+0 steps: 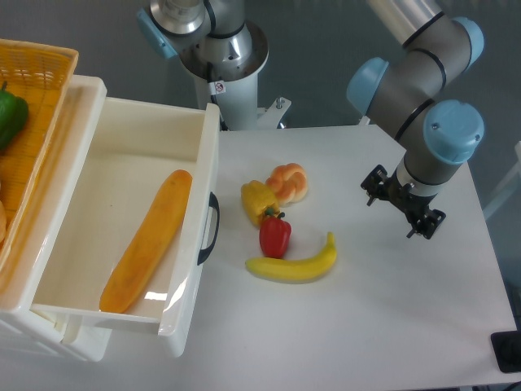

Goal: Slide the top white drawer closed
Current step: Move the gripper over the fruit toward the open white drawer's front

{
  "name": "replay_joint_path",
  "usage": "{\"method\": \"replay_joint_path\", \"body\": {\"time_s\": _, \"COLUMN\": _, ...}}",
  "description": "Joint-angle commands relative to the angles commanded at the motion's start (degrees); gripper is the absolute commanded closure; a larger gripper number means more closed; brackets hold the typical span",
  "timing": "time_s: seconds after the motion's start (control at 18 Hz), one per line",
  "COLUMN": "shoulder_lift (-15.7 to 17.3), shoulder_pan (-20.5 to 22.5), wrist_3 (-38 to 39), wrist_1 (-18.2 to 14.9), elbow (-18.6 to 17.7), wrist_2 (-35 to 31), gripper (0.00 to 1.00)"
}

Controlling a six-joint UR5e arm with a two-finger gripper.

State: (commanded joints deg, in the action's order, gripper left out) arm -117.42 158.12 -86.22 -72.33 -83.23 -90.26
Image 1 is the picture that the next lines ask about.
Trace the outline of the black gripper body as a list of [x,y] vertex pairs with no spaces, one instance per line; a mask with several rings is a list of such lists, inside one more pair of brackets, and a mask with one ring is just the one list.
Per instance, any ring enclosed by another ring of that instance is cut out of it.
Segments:
[[429,207],[430,202],[434,199],[433,195],[413,194],[412,186],[409,183],[401,185],[396,173],[385,180],[383,188],[387,193],[387,200],[405,215],[409,224],[419,225],[436,221],[436,214]]

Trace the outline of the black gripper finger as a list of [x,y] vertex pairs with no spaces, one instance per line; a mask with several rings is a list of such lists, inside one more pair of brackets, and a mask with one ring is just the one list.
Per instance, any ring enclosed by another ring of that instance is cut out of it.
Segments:
[[371,206],[375,200],[387,199],[386,181],[387,171],[382,165],[377,165],[362,181],[361,188],[368,196],[367,206]]
[[429,208],[423,211],[408,211],[405,213],[405,216],[411,225],[411,230],[406,235],[408,239],[413,235],[420,235],[425,239],[431,239],[446,218],[444,212]]

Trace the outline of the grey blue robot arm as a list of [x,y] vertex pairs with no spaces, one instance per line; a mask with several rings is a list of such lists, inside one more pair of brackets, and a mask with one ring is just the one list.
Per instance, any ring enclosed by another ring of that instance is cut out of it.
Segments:
[[[405,49],[392,65],[367,60],[348,83],[348,101],[405,149],[395,171],[374,168],[361,186],[404,215],[413,234],[430,239],[445,215],[432,209],[441,187],[467,162],[484,134],[481,115],[435,96],[467,71],[484,48],[479,26],[451,19],[434,1],[373,1],[370,8]],[[241,1],[150,1],[137,13],[142,35],[192,76],[198,103],[216,104],[223,130],[275,127],[276,108],[257,105],[257,77],[268,59],[263,31]]]

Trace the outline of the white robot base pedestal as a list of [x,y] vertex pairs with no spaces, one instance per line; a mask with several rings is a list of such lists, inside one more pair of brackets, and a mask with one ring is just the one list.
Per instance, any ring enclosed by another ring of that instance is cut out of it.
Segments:
[[221,130],[277,129],[291,106],[290,99],[279,96],[268,107],[258,107],[257,76],[211,82],[194,77],[194,83],[200,108],[206,108],[208,103],[219,107]]

